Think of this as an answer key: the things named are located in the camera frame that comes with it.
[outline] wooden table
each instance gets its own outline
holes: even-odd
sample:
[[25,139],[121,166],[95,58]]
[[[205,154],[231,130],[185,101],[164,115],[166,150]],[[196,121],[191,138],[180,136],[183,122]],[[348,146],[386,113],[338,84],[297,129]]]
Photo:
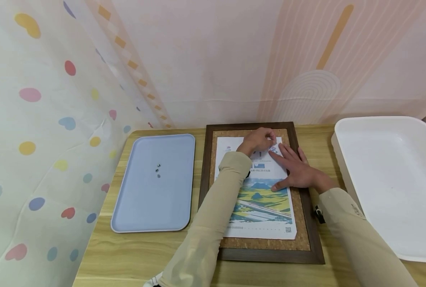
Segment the wooden table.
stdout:
[[[310,165],[326,172],[343,187],[342,175],[331,145],[334,126],[296,126],[296,131],[298,142]],[[125,144],[74,287],[143,286],[144,282],[161,272],[171,259],[186,236],[187,228],[181,232],[117,234],[110,229],[110,220],[133,142],[141,136],[181,133],[192,134],[196,140],[191,206],[191,219],[194,218],[197,212],[205,130],[135,131]],[[312,201],[317,202],[316,194],[313,191],[310,194]],[[219,261],[212,286],[359,286],[340,243],[333,238],[325,224],[319,224],[318,230],[326,265]],[[404,265],[419,286],[425,287],[426,263],[404,261]]]

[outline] tray rim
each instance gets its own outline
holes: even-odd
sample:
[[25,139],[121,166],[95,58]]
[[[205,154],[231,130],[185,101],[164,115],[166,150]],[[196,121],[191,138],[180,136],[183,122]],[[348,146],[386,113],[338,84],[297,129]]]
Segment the tray rim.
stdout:
[[191,183],[191,192],[189,193],[189,202],[191,202],[191,204],[189,206],[192,206],[192,185],[194,184],[194,164],[195,164],[195,137],[191,134],[174,134],[174,135],[159,135],[159,136],[142,136],[140,138],[137,138],[134,143],[132,144],[132,150],[130,151],[130,154],[128,155],[128,161],[125,167],[125,172],[124,172],[124,176],[122,178],[122,183],[120,184],[120,188],[119,188],[119,193],[117,195],[117,199],[116,199],[116,204],[114,205],[114,209],[112,211],[112,216],[111,216],[111,220],[110,220],[110,226],[111,226],[111,230],[113,230],[113,232],[115,233],[141,233],[141,232],[174,232],[174,231],[180,231],[186,228],[186,226],[189,225],[189,222],[191,220],[191,208],[189,208],[189,217],[186,221],[186,224],[184,224],[181,228],[179,229],[158,229],[158,230],[126,230],[126,231],[119,231],[116,230],[113,226],[113,222],[114,222],[114,213],[116,212],[116,207],[119,203],[119,199],[120,199],[120,191],[122,190],[122,186],[125,182],[126,176],[127,176],[127,170],[129,167],[128,162],[130,161],[130,158],[132,157],[132,154],[134,152],[134,148],[135,145],[137,144],[137,142],[140,142],[141,139],[147,139],[147,138],[159,138],[159,137],[179,137],[179,136],[190,136],[193,140],[194,140],[194,150],[192,151],[192,183]]

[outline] printed poster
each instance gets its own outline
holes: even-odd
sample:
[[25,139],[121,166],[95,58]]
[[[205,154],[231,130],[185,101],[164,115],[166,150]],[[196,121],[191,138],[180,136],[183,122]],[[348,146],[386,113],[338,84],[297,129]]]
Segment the printed poster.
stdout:
[[[215,179],[219,175],[219,164],[229,151],[235,151],[243,142],[243,137],[218,137],[216,148]],[[270,149],[281,155],[278,144]],[[285,188],[270,190],[276,182],[286,178],[286,170],[276,163],[268,151],[257,151],[251,156],[250,175],[235,204],[225,237],[295,239],[297,229],[294,220],[291,192]]]

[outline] pink wall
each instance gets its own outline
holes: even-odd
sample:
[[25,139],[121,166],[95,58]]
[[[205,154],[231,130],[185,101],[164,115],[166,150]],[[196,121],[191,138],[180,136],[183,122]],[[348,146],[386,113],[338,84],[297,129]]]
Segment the pink wall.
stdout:
[[426,116],[426,0],[87,3],[156,127]]

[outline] beige jacket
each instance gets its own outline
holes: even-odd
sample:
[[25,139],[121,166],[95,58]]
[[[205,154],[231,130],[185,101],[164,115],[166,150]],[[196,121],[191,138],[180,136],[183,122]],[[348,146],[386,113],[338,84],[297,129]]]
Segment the beige jacket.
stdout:
[[[231,151],[224,156],[219,166],[221,172],[203,200],[184,242],[165,267],[158,282],[160,286],[210,286],[219,243],[250,166],[251,160],[241,152]],[[362,286],[417,286],[345,191],[333,188],[322,193],[319,206],[331,233],[345,248]]]

